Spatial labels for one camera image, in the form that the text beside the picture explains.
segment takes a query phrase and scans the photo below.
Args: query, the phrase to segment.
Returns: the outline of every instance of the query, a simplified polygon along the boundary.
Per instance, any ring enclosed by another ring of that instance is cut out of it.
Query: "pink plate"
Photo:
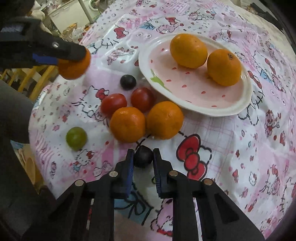
[[[165,34],[140,50],[139,66],[161,94],[179,106],[210,116],[228,116],[241,112],[250,103],[252,84],[242,66],[240,81],[223,87],[207,75],[207,63],[198,69],[178,65],[170,54],[170,41],[176,34]],[[225,48],[216,41],[197,35],[208,49]]]

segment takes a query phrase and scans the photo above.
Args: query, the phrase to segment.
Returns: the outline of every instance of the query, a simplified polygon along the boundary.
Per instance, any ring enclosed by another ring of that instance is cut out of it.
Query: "dark grape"
[[[124,90],[132,90],[137,82],[134,76],[125,74],[120,78],[120,85]]]
[[[145,168],[147,167],[153,160],[153,152],[150,148],[141,145],[133,158],[133,165],[135,167]]]

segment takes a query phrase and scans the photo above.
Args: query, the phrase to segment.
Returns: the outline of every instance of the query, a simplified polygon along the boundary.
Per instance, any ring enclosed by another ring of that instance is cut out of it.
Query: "gray fabric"
[[[20,236],[38,216],[38,195],[10,140],[29,143],[33,103],[0,81],[0,218]]]

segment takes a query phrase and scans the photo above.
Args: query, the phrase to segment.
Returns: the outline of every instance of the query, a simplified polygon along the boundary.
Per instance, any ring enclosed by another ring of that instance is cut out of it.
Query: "table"
[[[184,125],[174,138],[143,137],[138,143],[158,147],[174,169],[191,178],[212,178],[268,237],[296,196],[295,62],[270,41],[266,30],[215,0],[116,1],[102,14],[82,40],[93,54],[86,74],[73,81],[58,77],[32,111],[30,143],[45,183],[58,197],[76,179],[100,178],[137,146],[112,137],[99,106],[111,93],[129,100],[132,91],[119,85],[123,74],[135,76],[137,87],[149,86],[139,70],[139,51],[149,39],[171,32],[195,32],[224,44],[247,68],[254,94],[236,116],[210,118],[184,110]],[[65,142],[74,126],[88,134],[80,152]],[[203,171],[191,173],[178,160],[176,150],[185,139],[198,150]],[[152,166],[134,169],[132,195],[115,202],[120,208],[116,238],[171,239],[172,202],[157,197],[153,176]],[[198,229],[201,235],[199,220]]]

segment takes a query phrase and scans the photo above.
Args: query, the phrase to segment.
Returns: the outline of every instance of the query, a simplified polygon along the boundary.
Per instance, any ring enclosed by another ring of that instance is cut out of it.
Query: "plate rim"
[[[151,51],[149,51],[150,48],[154,49],[156,48],[159,44],[163,43],[164,41],[167,41],[169,39],[172,39],[174,36],[178,35],[179,33],[172,33],[172,34],[164,34],[163,36],[159,36],[149,42],[147,42],[139,52],[139,68],[144,77],[147,79],[149,84],[160,94],[164,95],[168,99],[170,99],[172,102],[176,103],[178,106],[188,109],[194,112],[198,112],[207,116],[212,116],[212,117],[223,117],[223,116],[231,116],[231,115],[236,115],[243,111],[249,104],[252,98],[252,93],[253,93],[253,87],[251,83],[251,79],[248,75],[248,72],[244,65],[241,63],[242,66],[242,74],[241,74],[241,79],[243,81],[243,93],[241,98],[235,103],[235,108],[233,108],[233,105],[226,107],[226,108],[220,108],[220,109],[211,109],[208,107],[200,107],[197,105],[194,105],[190,102],[187,102],[185,100],[182,100],[178,97],[176,97],[174,94],[172,94],[169,90],[165,89],[162,87],[159,83],[153,82],[150,78],[153,77],[153,74],[151,72],[151,68],[149,66],[149,61],[148,61],[148,56],[150,55]],[[195,34],[195,33],[190,33],[192,35],[197,36],[201,41],[208,41],[210,42],[211,45],[213,45],[216,48],[223,48],[231,51],[230,48],[224,46],[223,44],[216,42],[215,40]]]

